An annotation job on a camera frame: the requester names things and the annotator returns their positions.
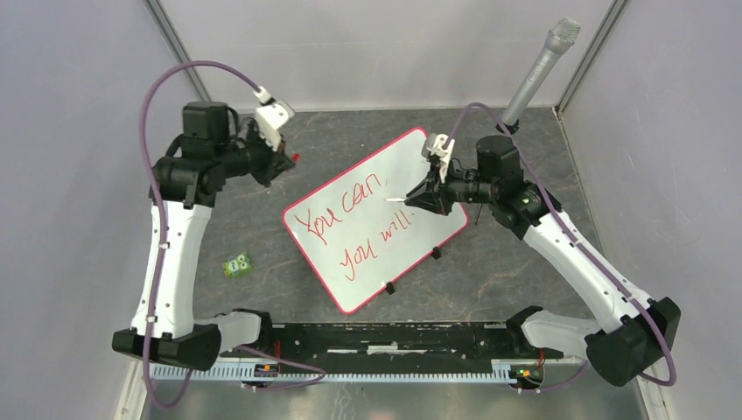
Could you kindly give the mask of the white board with pink rim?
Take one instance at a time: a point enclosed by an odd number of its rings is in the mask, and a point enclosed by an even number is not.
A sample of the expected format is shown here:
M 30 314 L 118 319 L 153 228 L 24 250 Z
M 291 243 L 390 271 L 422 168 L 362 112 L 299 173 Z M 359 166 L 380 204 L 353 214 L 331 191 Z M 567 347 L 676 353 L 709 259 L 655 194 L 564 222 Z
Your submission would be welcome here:
M 460 204 L 447 216 L 402 202 L 427 174 L 427 133 L 414 128 L 288 206 L 283 224 L 339 311 L 352 314 L 463 231 Z

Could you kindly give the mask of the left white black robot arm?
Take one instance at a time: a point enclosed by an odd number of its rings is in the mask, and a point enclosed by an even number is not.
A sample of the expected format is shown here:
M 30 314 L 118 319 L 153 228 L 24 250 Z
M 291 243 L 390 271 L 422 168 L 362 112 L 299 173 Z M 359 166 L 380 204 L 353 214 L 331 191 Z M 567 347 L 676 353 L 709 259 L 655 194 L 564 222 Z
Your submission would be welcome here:
M 265 187 L 295 160 L 279 130 L 293 117 L 284 101 L 269 100 L 235 133 L 236 111 L 224 102 L 193 101 L 182 110 L 183 131 L 150 166 L 157 190 L 146 280 L 128 328 L 114 332 L 112 348 L 142 361 L 207 371 L 217 357 L 243 345 L 254 356 L 275 345 L 270 316 L 236 309 L 207 320 L 193 316 L 200 247 L 228 179 L 250 175 Z

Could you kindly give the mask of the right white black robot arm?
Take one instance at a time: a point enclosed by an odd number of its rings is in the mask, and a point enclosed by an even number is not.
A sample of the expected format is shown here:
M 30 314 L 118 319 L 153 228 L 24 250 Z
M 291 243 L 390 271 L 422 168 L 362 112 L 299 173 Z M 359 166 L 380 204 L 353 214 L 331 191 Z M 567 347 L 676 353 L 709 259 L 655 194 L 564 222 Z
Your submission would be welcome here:
M 444 134 L 426 138 L 421 150 L 430 168 L 403 203 L 448 215 L 456 203 L 486 205 L 492 216 L 540 254 L 585 302 L 590 319 L 559 316 L 539 306 L 507 321 L 505 343 L 517 357 L 537 348 L 553 349 L 587 361 L 608 383 L 622 387 L 647 379 L 657 361 L 671 359 L 681 310 L 670 298 L 654 299 L 615 269 L 578 231 L 561 204 L 534 179 L 526 179 L 514 142 L 503 135 L 476 143 L 476 166 L 452 166 L 454 141 Z

